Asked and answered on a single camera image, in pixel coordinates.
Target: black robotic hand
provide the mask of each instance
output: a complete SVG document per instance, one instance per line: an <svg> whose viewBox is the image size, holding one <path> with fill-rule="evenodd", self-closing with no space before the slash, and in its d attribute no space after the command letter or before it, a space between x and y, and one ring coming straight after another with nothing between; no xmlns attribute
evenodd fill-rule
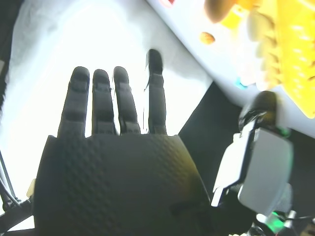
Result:
<svg viewBox="0 0 315 236"><path fill-rule="evenodd" d="M93 75L92 135L84 137L89 72L74 69L57 137L48 137L37 173L33 214L38 235L211 235L202 223L209 198L187 149L165 128L159 53L147 54L149 134L140 134L127 72L116 67L114 125L110 81Z"/></svg>

